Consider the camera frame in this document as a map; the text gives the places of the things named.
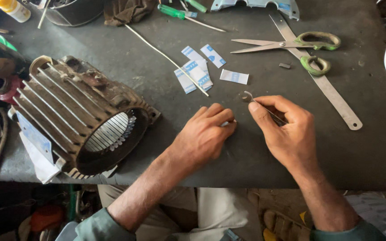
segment gray workbench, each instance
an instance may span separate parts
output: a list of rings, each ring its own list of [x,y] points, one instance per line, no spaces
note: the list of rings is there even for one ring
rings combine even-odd
[[[293,32],[327,31],[342,39],[335,52],[310,51],[333,64],[326,75],[357,114],[363,128],[348,129],[346,123],[288,51],[272,50],[230,54],[248,45],[231,39],[283,40],[268,16],[274,7],[227,8],[198,14],[198,20],[228,30],[220,33],[187,20],[171,18],[157,10],[139,24],[131,25],[154,46],[182,65],[188,59],[181,50],[210,44],[226,61],[217,69],[208,63],[214,86],[206,97],[199,90],[185,94],[174,75],[175,67],[140,41],[125,27],[107,27],[103,16],[77,28],[58,27],[45,21],[38,30],[39,15],[19,24],[2,19],[2,27],[15,31],[7,39],[24,56],[61,58],[73,55],[90,62],[113,80],[131,86],[162,117],[146,132],[140,144],[109,179],[96,176],[74,180],[64,174],[54,183],[132,183],[201,107],[219,102],[231,108],[239,123],[218,160],[181,183],[202,187],[294,188],[295,182],[268,151],[263,135],[251,118],[246,103],[235,97],[243,90],[254,96],[283,95],[315,115],[319,162],[329,180],[339,189],[386,190],[386,72],[383,53],[386,34],[372,0],[298,0],[301,20],[287,20]],[[292,69],[278,67],[292,63]],[[248,85],[219,80],[222,69],[250,74]],[[18,128],[10,136],[0,166],[0,181],[36,182]]]

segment brown cloth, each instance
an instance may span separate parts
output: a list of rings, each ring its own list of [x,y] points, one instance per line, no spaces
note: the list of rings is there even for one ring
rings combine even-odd
[[[107,0],[104,5],[105,25],[137,23],[151,13],[157,0]]]

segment fingernail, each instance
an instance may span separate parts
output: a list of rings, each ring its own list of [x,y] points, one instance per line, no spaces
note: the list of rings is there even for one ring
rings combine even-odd
[[[250,112],[256,111],[259,107],[260,105],[257,102],[251,102],[248,104],[248,109],[250,110]]]

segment green screwdriver handle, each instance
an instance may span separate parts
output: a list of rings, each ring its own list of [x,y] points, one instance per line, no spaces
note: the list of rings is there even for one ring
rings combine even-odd
[[[168,14],[169,16],[176,17],[179,19],[184,19],[186,16],[184,12],[181,12],[179,10],[176,10],[175,8],[171,8],[171,7],[163,5],[163,4],[159,4],[157,6],[157,8],[162,13]]]
[[[194,8],[201,11],[202,13],[206,13],[206,7],[196,2],[195,0],[186,0],[186,2],[190,3]]]

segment yellow bottle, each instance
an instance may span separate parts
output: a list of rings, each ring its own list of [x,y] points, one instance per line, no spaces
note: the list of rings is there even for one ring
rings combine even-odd
[[[20,23],[26,22],[31,17],[29,9],[16,0],[0,0],[0,9]]]

